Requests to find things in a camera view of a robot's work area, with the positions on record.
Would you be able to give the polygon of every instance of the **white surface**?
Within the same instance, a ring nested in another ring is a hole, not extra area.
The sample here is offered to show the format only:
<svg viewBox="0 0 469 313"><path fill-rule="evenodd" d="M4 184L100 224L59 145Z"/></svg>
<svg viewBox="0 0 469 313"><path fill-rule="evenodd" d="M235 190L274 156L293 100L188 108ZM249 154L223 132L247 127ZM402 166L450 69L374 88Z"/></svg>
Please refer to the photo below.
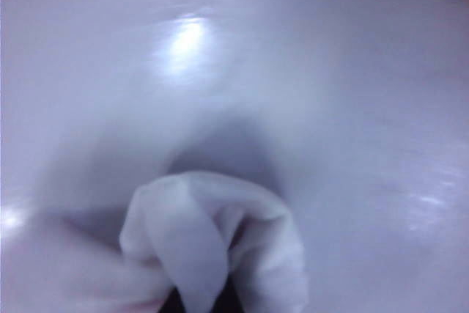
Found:
<svg viewBox="0 0 469 313"><path fill-rule="evenodd" d="M282 195L308 313L466 313L468 24L463 0L2 0L2 310L102 268L45 253L69 236L38 210L124 208L179 168Z"/></svg>

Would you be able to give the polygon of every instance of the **white cloth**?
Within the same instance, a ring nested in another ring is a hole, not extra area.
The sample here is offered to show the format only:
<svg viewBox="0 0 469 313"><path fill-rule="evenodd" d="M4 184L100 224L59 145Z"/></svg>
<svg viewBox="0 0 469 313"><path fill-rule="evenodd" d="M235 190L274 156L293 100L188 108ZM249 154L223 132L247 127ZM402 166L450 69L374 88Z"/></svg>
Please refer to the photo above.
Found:
<svg viewBox="0 0 469 313"><path fill-rule="evenodd" d="M308 300L303 246L286 205L253 183L209 172L162 177L134 194L120 234L126 258L152 262L207 313L227 276L247 313L296 313Z"/></svg>

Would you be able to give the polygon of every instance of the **dark gap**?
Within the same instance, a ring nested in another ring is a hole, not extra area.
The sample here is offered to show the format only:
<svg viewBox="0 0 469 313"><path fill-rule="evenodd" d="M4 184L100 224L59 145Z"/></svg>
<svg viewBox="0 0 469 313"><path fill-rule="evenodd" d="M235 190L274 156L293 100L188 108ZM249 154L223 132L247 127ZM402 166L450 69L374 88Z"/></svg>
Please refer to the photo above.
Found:
<svg viewBox="0 0 469 313"><path fill-rule="evenodd" d="M159 313L185 313L184 306L182 305L180 294L177 290L173 290L171 295L164 303ZM226 281L225 287L213 306L210 313L243 313L240 299L238 298L235 286L231 278Z"/></svg>

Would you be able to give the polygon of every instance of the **fabric fold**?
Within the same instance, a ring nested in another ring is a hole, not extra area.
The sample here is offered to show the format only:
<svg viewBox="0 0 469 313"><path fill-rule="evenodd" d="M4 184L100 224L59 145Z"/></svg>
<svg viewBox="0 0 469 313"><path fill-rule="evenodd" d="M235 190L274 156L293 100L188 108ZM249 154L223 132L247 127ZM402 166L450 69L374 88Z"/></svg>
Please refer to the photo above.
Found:
<svg viewBox="0 0 469 313"><path fill-rule="evenodd" d="M233 177L186 172L140 187L120 234L124 255L161 267L189 313L207 313L232 275L245 312L301 312L303 245L278 196Z"/></svg>

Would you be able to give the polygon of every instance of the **tissue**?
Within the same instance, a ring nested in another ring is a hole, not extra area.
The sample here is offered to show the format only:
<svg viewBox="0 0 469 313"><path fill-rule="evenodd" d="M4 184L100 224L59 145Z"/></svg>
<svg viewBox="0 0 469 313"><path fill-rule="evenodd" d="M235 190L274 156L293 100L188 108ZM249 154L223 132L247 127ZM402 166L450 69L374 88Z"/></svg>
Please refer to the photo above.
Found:
<svg viewBox="0 0 469 313"><path fill-rule="evenodd" d="M299 313L308 301L292 214L256 184L211 172L138 188L119 237L126 259L151 264L188 313L207 313L231 274L247 313Z"/></svg>

